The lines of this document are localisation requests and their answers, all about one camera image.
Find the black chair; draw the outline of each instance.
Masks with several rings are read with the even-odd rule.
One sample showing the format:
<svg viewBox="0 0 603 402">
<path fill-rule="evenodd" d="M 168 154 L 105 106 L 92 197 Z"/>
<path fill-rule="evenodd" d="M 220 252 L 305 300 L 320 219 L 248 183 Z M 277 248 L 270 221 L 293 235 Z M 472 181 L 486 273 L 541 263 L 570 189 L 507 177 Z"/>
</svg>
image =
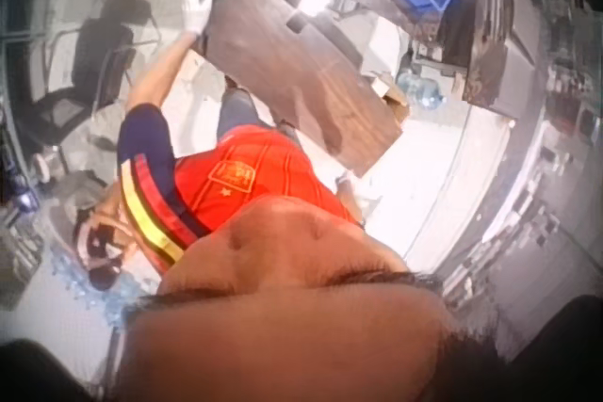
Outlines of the black chair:
<svg viewBox="0 0 603 402">
<path fill-rule="evenodd" d="M 134 34 L 125 24 L 145 25 L 149 21 L 157 38 L 134 43 Z M 88 19 L 80 29 L 60 32 L 55 36 L 49 67 L 60 39 L 76 32 L 79 32 L 79 37 L 75 45 L 73 85 L 47 92 L 37 102 L 21 101 L 13 107 L 17 129 L 24 142 L 25 157 L 53 149 L 58 152 L 65 172 L 69 172 L 69 168 L 61 150 L 63 140 L 77 126 L 91 119 L 98 109 L 117 100 L 122 78 L 126 76 L 130 82 L 127 70 L 135 48 L 153 43 L 158 47 L 161 42 L 147 1 L 106 0 L 100 18 Z"/>
</svg>

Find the jeans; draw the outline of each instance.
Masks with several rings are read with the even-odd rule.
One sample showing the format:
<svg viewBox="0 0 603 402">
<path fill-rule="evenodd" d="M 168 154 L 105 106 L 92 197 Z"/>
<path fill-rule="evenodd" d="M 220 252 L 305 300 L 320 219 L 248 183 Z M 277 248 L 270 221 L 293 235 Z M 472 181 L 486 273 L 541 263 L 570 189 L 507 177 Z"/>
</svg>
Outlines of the jeans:
<svg viewBox="0 0 603 402">
<path fill-rule="evenodd" d="M 217 139 L 220 141 L 225 134 L 237 126 L 256 125 L 266 129 L 274 129 L 260 120 L 253 105 L 250 94 L 241 88 L 227 88 L 222 96 L 220 119 L 218 121 Z M 276 128 L 281 134 L 288 137 L 298 148 L 302 148 L 295 130 L 290 126 Z"/>
</svg>

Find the striped sleeve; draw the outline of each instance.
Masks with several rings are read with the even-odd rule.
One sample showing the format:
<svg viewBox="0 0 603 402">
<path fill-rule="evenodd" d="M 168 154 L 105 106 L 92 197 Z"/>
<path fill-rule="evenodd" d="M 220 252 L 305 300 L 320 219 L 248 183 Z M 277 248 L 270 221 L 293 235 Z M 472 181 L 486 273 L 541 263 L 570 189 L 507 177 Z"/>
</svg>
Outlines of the striped sleeve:
<svg viewBox="0 0 603 402">
<path fill-rule="evenodd" d="M 170 131 L 157 107 L 140 105 L 128 113 L 120 131 L 118 163 L 130 221 L 162 267 L 173 265 L 208 230 L 176 188 Z"/>
</svg>

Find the chair backrest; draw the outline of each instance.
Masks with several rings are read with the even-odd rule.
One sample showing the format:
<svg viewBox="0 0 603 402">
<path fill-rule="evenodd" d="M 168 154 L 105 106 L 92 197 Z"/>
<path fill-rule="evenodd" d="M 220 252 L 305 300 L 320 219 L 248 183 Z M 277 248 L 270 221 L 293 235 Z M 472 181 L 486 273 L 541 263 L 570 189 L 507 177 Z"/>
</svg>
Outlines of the chair backrest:
<svg viewBox="0 0 603 402">
<path fill-rule="evenodd" d="M 146 0 L 105 0 L 101 18 L 118 24 L 145 25 L 151 19 L 151 4 Z"/>
<path fill-rule="evenodd" d="M 99 88 L 101 105 L 117 98 L 128 54 L 115 51 L 131 46 L 133 39 L 132 30 L 108 18 L 89 19 L 82 25 L 72 70 L 73 87 L 81 102 L 91 105 Z"/>
</svg>

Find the hand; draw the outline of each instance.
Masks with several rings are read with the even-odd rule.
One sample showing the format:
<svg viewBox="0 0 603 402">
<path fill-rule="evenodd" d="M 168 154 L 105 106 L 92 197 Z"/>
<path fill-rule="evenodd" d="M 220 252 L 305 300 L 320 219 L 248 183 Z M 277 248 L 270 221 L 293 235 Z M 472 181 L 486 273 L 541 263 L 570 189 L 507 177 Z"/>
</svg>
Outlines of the hand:
<svg viewBox="0 0 603 402">
<path fill-rule="evenodd" d="M 184 26 L 187 32 L 201 35 L 211 12 L 213 0 L 182 0 L 182 14 L 184 16 Z"/>
</svg>

